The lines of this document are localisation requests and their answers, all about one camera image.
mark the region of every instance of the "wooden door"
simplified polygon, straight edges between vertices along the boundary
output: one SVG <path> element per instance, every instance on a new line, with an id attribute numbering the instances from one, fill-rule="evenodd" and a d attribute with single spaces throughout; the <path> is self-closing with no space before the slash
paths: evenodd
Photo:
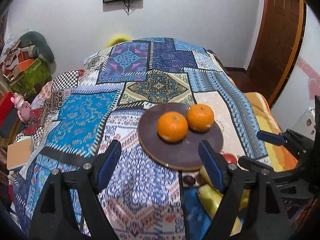
<path id="1" fill-rule="evenodd" d="M 255 90 L 267 99 L 269 105 L 288 78 L 297 54 L 302 22 L 303 0 L 265 0 L 248 74 L 259 84 Z"/>

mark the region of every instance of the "screw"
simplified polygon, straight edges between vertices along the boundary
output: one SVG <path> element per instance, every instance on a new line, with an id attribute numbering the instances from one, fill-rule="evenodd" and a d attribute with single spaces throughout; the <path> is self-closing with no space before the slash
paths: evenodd
<path id="1" fill-rule="evenodd" d="M 235 165 L 234 163 L 229 163 L 228 168 L 231 170 L 235 170 L 237 168 L 237 165 Z"/>
<path id="2" fill-rule="evenodd" d="M 53 174 L 53 175 L 57 175 L 58 173 L 59 173 L 59 169 L 57 169 L 57 168 L 55 168 L 55 169 L 53 169 L 52 171 L 51 171 L 51 173 Z"/>
<path id="3" fill-rule="evenodd" d="M 85 170 L 88 170 L 88 169 L 90 169 L 91 167 L 92 167 L 91 163 L 85 163 L 85 164 L 83 164 L 83 168 L 84 168 Z"/>
<path id="4" fill-rule="evenodd" d="M 261 170 L 261 173 L 262 173 L 263 175 L 268 175 L 268 174 L 270 173 L 270 171 L 267 170 L 267 169 L 262 169 L 262 170 Z"/>

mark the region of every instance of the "round wooden tray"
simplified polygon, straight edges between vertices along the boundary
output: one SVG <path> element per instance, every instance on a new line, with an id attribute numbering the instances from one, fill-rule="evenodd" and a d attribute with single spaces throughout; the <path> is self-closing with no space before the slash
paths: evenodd
<path id="1" fill-rule="evenodd" d="M 223 146 L 223 136 L 216 122 L 209 131 L 197 133 L 189 130 L 183 141 L 167 143 L 157 133 L 157 122 L 166 112 L 176 111 L 186 117 L 189 105 L 168 103 L 147 110 L 139 120 L 138 136 L 142 148 L 157 163 L 178 171 L 197 171 L 203 165 L 198 155 L 201 140 L 207 140 L 215 152 Z"/>

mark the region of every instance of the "table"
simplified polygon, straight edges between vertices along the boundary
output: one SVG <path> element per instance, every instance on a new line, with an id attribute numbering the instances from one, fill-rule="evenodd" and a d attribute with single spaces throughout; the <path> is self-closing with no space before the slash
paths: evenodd
<path id="1" fill-rule="evenodd" d="M 117 139 L 122 156 L 98 198 L 119 238 L 184 239 L 188 228 L 205 230 L 187 216 L 182 173 L 155 163 L 139 143 L 140 117 L 167 102 L 209 105 L 223 134 L 222 152 L 270 163 L 265 143 L 256 138 L 260 127 L 249 100 L 213 55 L 171 38 L 124 42 L 88 57 L 84 70 L 47 83 L 33 101 L 34 121 L 16 138 L 30 135 L 35 142 L 14 182 L 21 229 L 28 233 L 52 169 L 76 170 Z M 79 228 L 89 234 L 77 192 L 70 195 Z"/>

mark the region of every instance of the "cable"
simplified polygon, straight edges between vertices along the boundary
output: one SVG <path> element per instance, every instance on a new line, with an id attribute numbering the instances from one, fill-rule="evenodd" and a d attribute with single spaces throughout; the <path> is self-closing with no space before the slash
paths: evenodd
<path id="1" fill-rule="evenodd" d="M 131 1 L 131 2 L 130 2 L 130 0 L 124 0 L 124 1 L 123 1 L 124 6 L 125 6 L 125 7 L 127 8 L 127 10 L 128 10 L 128 13 L 129 13 L 130 6 L 132 5 L 133 2 L 134 2 L 134 0 Z"/>

